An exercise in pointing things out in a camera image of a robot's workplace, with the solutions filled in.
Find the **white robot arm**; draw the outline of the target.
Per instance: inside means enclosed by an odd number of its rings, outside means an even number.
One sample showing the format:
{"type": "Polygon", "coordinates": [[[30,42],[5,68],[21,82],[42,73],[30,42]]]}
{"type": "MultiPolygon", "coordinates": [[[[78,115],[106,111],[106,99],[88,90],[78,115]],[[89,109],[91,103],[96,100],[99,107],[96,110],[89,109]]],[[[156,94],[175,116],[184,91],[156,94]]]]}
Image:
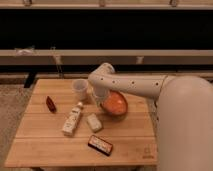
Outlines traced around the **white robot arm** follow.
{"type": "Polygon", "coordinates": [[[213,171],[213,84],[198,76],[119,75],[109,63],[88,81],[99,99],[114,90],[157,102],[157,171],[213,171]]]}

